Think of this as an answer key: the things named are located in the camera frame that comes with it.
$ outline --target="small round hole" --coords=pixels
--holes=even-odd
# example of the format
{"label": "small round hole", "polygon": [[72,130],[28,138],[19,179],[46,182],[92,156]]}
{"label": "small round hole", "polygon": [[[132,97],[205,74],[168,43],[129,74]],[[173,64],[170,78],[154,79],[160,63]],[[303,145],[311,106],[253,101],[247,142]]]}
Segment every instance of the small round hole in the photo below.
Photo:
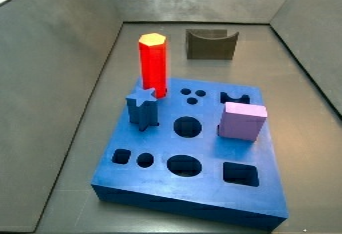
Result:
{"label": "small round hole", "polygon": [[199,96],[199,97],[203,97],[205,95],[205,92],[203,90],[197,90],[194,92],[194,94]]}
{"label": "small round hole", "polygon": [[166,160],[168,170],[177,176],[192,177],[201,171],[201,164],[193,157],[176,155]]}
{"label": "small round hole", "polygon": [[197,99],[193,97],[189,97],[189,98],[186,98],[186,103],[193,105],[197,103]]}
{"label": "small round hole", "polygon": [[182,89],[180,90],[180,93],[181,93],[182,95],[189,95],[189,94],[190,94],[190,90],[189,90],[188,88],[182,88]]}
{"label": "small round hole", "polygon": [[153,164],[153,156],[149,153],[140,154],[136,163],[142,168],[149,167]]}
{"label": "small round hole", "polygon": [[199,121],[192,117],[181,117],[173,123],[174,133],[184,138],[193,138],[201,131]]}

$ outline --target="shape sorter board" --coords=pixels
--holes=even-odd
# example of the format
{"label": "shape sorter board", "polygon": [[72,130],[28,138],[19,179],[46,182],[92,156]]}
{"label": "shape sorter board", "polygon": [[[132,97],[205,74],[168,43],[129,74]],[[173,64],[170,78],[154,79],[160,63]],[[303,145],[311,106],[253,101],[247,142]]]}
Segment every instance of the shape sorter board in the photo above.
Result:
{"label": "shape sorter board", "polygon": [[267,121],[255,142],[217,136],[220,93],[263,105],[260,90],[166,83],[158,126],[138,131],[122,110],[90,182],[98,199],[272,230],[288,214]]}

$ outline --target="red hexagonal prism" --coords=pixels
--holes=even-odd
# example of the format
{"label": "red hexagonal prism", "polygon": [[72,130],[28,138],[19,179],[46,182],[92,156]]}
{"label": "red hexagonal prism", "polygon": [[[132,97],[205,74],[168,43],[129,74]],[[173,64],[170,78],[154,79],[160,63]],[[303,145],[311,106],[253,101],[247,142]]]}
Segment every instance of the red hexagonal prism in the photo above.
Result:
{"label": "red hexagonal prism", "polygon": [[157,33],[138,39],[142,88],[154,88],[156,98],[165,96],[165,37]]}

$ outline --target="purple cube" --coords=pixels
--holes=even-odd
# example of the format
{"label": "purple cube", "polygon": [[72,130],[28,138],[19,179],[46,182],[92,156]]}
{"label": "purple cube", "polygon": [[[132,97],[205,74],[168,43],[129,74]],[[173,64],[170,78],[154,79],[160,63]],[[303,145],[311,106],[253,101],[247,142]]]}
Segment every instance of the purple cube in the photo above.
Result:
{"label": "purple cube", "polygon": [[219,124],[219,136],[255,141],[265,118],[264,106],[225,102]]}

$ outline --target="blue star-shaped block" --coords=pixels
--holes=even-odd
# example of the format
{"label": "blue star-shaped block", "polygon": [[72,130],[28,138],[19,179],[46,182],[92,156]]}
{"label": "blue star-shaped block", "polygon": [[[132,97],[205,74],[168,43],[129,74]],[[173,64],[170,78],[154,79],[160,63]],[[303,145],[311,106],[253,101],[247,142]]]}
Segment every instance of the blue star-shaped block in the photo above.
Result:
{"label": "blue star-shaped block", "polygon": [[129,122],[138,125],[144,131],[148,126],[157,126],[157,107],[154,88],[136,88],[134,92],[125,97]]}

